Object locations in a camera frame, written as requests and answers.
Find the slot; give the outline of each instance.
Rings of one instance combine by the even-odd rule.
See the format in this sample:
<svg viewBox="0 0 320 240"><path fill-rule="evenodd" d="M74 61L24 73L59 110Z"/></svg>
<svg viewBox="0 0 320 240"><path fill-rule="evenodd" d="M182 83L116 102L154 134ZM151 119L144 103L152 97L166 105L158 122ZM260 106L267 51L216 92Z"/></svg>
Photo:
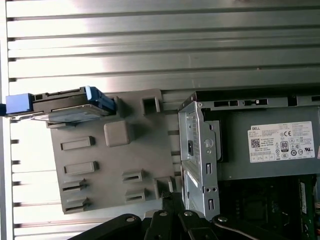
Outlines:
<svg viewBox="0 0 320 240"><path fill-rule="evenodd" d="M320 102L320 96L312 96L311 101L312 102Z"/></svg>
<svg viewBox="0 0 320 240"><path fill-rule="evenodd" d="M232 100L230 101L230 107L238 106L238 100Z"/></svg>
<svg viewBox="0 0 320 240"><path fill-rule="evenodd" d="M81 186L68 186L68 187L63 187L62 191L71 191L71 190L81 190Z"/></svg>
<svg viewBox="0 0 320 240"><path fill-rule="evenodd" d="M74 206L74 207L66 207L65 208L65 212L69 213L79 213L79 212L83 212L85 210L84 206Z"/></svg>
<svg viewBox="0 0 320 240"><path fill-rule="evenodd" d="M298 105L297 96L288 96L288 107L294 107Z"/></svg>
<svg viewBox="0 0 320 240"><path fill-rule="evenodd" d="M155 114L157 113L157 104L155 98L147 98L143 99L143 106L144 106L144 114Z"/></svg>
<svg viewBox="0 0 320 240"><path fill-rule="evenodd" d="M268 105L268 99L257 99L255 100L255 105L257 106Z"/></svg>
<svg viewBox="0 0 320 240"><path fill-rule="evenodd" d="M143 199L143 196L133 196L133 197L128 197L126 201L129 202L129 201L136 201L141 199Z"/></svg>
<svg viewBox="0 0 320 240"><path fill-rule="evenodd" d="M215 101L213 105L218 108L218 107L229 107L229 101Z"/></svg>
<svg viewBox="0 0 320 240"><path fill-rule="evenodd" d="M129 176L129 177L124 177L123 181L132 181L132 180L138 180L139 176Z"/></svg>
<svg viewBox="0 0 320 240"><path fill-rule="evenodd" d="M253 102L252 102L251 100L245 100L245 101L244 101L244 105L245 105L245 106L251 106L252 103L253 103Z"/></svg>
<svg viewBox="0 0 320 240"><path fill-rule="evenodd" d="M122 174L122 182L124 184L142 182L142 172L142 169L125 171Z"/></svg>
<svg viewBox="0 0 320 240"><path fill-rule="evenodd" d="M42 94L35 95L35 100L41 100L43 98Z"/></svg>
<svg viewBox="0 0 320 240"><path fill-rule="evenodd" d="M208 204L209 204L209 210L215 209L215 204L213 199L209 199Z"/></svg>
<svg viewBox="0 0 320 240"><path fill-rule="evenodd" d="M188 153L193 156L194 155L194 142L188 140Z"/></svg>
<svg viewBox="0 0 320 240"><path fill-rule="evenodd" d="M206 164L206 174L212 174L211 163Z"/></svg>

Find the horizontal metal slat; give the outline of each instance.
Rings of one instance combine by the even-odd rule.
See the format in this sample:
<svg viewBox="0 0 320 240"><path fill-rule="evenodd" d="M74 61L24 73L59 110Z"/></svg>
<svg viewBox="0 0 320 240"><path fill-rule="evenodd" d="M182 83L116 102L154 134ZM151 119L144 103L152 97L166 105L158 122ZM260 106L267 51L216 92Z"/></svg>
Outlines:
<svg viewBox="0 0 320 240"><path fill-rule="evenodd" d="M160 11L191 11L205 9L207 11L243 11L265 8L317 7L316 0L303 1L225 1L225 0L42 0L42 1L10 1L6 5L7 16L63 16L79 14L136 13Z"/></svg>
<svg viewBox="0 0 320 240"><path fill-rule="evenodd" d="M114 218L126 213L144 216L146 211L153 209L161 209L160 200L150 200L143 203L109 207L73 214L64 214L61 204L19 206L13 208L13 213L15 224L31 224L54 221L76 221L77 223L90 223L95 219Z"/></svg>
<svg viewBox="0 0 320 240"><path fill-rule="evenodd" d="M320 48L57 57L9 62L10 78L174 70L257 68L320 63Z"/></svg>
<svg viewBox="0 0 320 240"><path fill-rule="evenodd" d="M172 42L144 42L112 46L91 47L61 47L41 49L9 50L9 58L30 57L53 57L89 54L116 54L135 52L158 52L158 51L195 51L195 50L229 50L233 49L256 49L256 48L288 48L305 47L308 45L319 46L320 38L275 38L275 39L247 39L247 40L197 40L197 41L172 41Z"/></svg>
<svg viewBox="0 0 320 240"><path fill-rule="evenodd" d="M147 89L184 90L196 88L244 88L286 84L318 83L319 67L260 70L196 71L122 76L59 76L23 78L10 83L10 94L58 92L79 86L95 86L103 92Z"/></svg>
<svg viewBox="0 0 320 240"><path fill-rule="evenodd" d="M38 172L21 172L13 173L12 181L22 184L51 184L57 183L57 172L56 171L38 171Z"/></svg>
<svg viewBox="0 0 320 240"><path fill-rule="evenodd" d="M59 224L52 226L25 226L14 229L14 235L27 236L27 235L40 235L40 234L56 234L56 233L70 233L70 232L83 232L92 229L103 222L85 223L85 224Z"/></svg>
<svg viewBox="0 0 320 240"><path fill-rule="evenodd" d="M17 20L7 23L9 38L101 33L318 26L320 10L163 14L69 19Z"/></svg>
<svg viewBox="0 0 320 240"><path fill-rule="evenodd" d="M320 29L266 29L266 30L246 30L246 31L219 31L219 32L175 32L165 34L130 34L130 35L109 35L109 36L74 36L36 39L13 39L8 42L9 50L26 49L50 49L66 47L89 47L89 46L116 46L130 47L139 43L172 43L176 41L215 41L225 44L233 43L231 40L274 40L278 38L314 38L320 37Z"/></svg>
<svg viewBox="0 0 320 240"><path fill-rule="evenodd" d="M57 182L41 184L28 184L13 186L13 202L24 204L43 204L47 202L60 202L60 192Z"/></svg>
<svg viewBox="0 0 320 240"><path fill-rule="evenodd" d="M14 240L68 240L78 234L79 232L68 232L68 233L54 233L54 234L40 234L32 236L16 236Z"/></svg>

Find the metal frame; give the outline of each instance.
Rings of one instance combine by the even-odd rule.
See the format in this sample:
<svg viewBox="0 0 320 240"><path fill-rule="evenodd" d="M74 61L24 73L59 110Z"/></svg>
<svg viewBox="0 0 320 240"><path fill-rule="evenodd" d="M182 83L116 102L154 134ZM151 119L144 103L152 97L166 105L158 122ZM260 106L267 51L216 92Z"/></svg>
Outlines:
<svg viewBox="0 0 320 240"><path fill-rule="evenodd" d="M192 102L178 113L180 129L181 169L184 177L183 200L186 209L197 210L207 220L220 214L217 160L217 142L210 125L205 122L201 102ZM192 140L190 154L187 140Z"/></svg>
<svg viewBox="0 0 320 240"><path fill-rule="evenodd" d="M9 95L6 1L0 2L0 13L0 32L2 33L0 36L1 101L2 103L6 103L6 96ZM10 240L14 238L10 120L3 118L1 122L2 129L0 134L2 135L2 140L0 141L0 151L1 157L3 156L3 160L0 161L0 176L2 176L0 178L1 239Z"/></svg>
<svg viewBox="0 0 320 240"><path fill-rule="evenodd" d="M190 89L319 82L318 0L154 2L0 1L3 102L8 94L58 92L86 85L95 86L104 93L161 89L164 110L171 114L166 119L177 172L180 168L180 148L176 109L191 94ZM146 21L139 25L141 19ZM170 24L160 24L164 23L162 20L172 19L174 21ZM112 21L115 20L122 24L114 24ZM17 29L17 26L39 24L45 24L44 31L33 27L33 30L23 33ZM47 31L58 24L61 27L54 30L56 35L52 35L53 31ZM27 69L27 65L32 66L39 61L43 61L42 68ZM71 63L83 65L69 69ZM56 65L59 69L50 74L52 64L58 64L61 68ZM25 70L29 77L19 74L17 70ZM9 122L2 125L6 195L1 193L1 197L5 196L7 203L6 208L0 206L0 209L1 218L6 218L7 222L6 239L10 240L14 235L13 202L18 206L21 204L14 208L14 222L17 224L14 232L20 238L33 234L40 238L48 232L50 234L43 238L72 237L74 231L82 232L98 222L104 222L105 218L114 217L113 210L69 218L61 215L48 132L42 132L46 139L32 142L31 139L40 138L37 133L19 134L19 130L29 126L11 124L10 129ZM45 128L40 124L33 127L39 131ZM10 135L12 139L20 140L19 144L11 145ZM39 146L45 150L46 158L43 158L43 153L33 150ZM21 164L11 166L12 159ZM41 163L41 167L36 168L35 162ZM19 181L27 184L16 185ZM45 184L39 188L39 182ZM51 194L45 198L39 192ZM42 197L43 205L35 205L34 201L39 197ZM50 211L50 214L42 215L45 211Z"/></svg>

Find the vent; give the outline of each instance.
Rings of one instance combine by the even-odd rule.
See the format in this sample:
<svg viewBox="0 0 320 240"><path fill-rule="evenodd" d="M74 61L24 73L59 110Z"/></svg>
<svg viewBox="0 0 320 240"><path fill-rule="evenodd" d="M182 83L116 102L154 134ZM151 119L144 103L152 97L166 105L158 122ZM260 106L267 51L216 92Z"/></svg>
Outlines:
<svg viewBox="0 0 320 240"><path fill-rule="evenodd" d="M196 114L192 116L192 131L193 131L193 155L195 163L199 163L200 149L199 149L199 132L198 132L198 120Z"/></svg>

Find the screw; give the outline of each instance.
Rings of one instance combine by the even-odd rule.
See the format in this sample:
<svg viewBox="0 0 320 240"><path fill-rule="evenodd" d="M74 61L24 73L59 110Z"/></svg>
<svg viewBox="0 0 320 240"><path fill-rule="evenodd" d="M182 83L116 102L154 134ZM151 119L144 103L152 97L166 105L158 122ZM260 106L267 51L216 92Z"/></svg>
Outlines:
<svg viewBox="0 0 320 240"><path fill-rule="evenodd" d="M221 223L225 223L228 221L228 218L224 217L224 216L219 216L218 217L218 221L221 222Z"/></svg>
<svg viewBox="0 0 320 240"><path fill-rule="evenodd" d="M186 212L184 213L184 215L187 216L187 217L190 217L190 216L192 216L192 212L186 211Z"/></svg>
<svg viewBox="0 0 320 240"><path fill-rule="evenodd" d="M127 222L134 222L135 219L134 219L133 217L129 217L129 218L126 219L126 221L127 221Z"/></svg>

